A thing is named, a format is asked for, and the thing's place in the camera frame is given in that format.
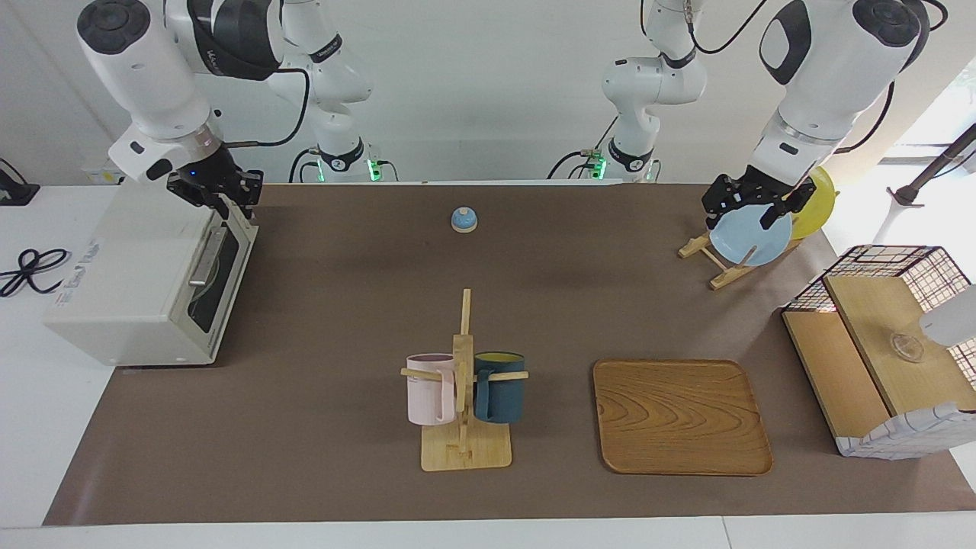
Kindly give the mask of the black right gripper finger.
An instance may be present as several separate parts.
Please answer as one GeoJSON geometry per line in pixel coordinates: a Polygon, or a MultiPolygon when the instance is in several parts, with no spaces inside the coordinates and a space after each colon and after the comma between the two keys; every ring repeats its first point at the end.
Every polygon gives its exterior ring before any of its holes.
{"type": "Polygon", "coordinates": [[[253,207],[259,202],[264,185],[264,171],[237,171],[235,203],[247,220],[253,219],[253,207]]]}
{"type": "Polygon", "coordinates": [[[166,188],[172,194],[184,199],[195,207],[208,207],[220,215],[220,219],[229,219],[229,208],[218,194],[207,190],[203,185],[185,181],[181,177],[168,177],[166,188]]]}

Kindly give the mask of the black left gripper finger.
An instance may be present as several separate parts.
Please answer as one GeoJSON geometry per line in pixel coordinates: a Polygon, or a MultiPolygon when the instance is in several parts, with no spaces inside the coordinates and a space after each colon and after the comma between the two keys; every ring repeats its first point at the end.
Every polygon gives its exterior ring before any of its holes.
{"type": "Polygon", "coordinates": [[[812,198],[814,192],[815,184],[801,183],[800,185],[796,185],[787,197],[777,199],[777,201],[768,201],[770,206],[760,218],[759,223],[761,228],[769,230],[778,219],[787,213],[801,212],[809,199],[812,198]]]}
{"type": "Polygon", "coordinates": [[[741,181],[728,174],[718,175],[701,197],[701,205],[705,210],[705,226],[713,230],[725,214],[743,207],[741,181]]]}

